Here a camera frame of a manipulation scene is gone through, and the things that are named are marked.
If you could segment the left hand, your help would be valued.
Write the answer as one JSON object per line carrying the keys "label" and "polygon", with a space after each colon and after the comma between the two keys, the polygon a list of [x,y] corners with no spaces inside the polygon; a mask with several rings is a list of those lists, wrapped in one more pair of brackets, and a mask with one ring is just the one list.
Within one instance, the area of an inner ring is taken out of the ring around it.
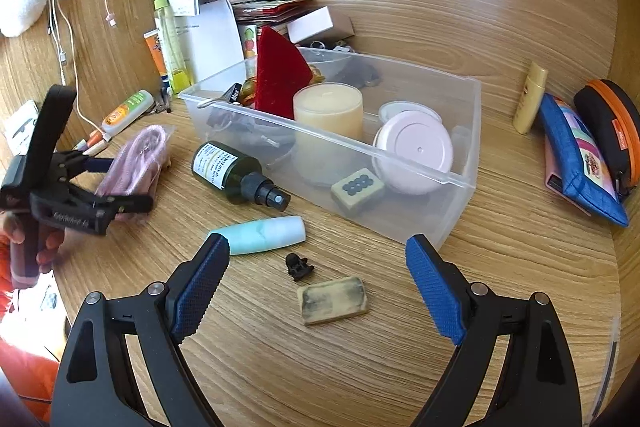
{"label": "left hand", "polygon": [[34,241],[29,245],[27,252],[33,254],[35,247],[39,248],[35,255],[39,271],[48,273],[53,268],[53,263],[58,257],[58,248],[64,242],[63,230],[51,229],[39,225],[34,233],[26,232],[18,217],[9,212],[1,213],[1,275],[8,279],[11,275],[11,247],[21,246],[25,241]]}

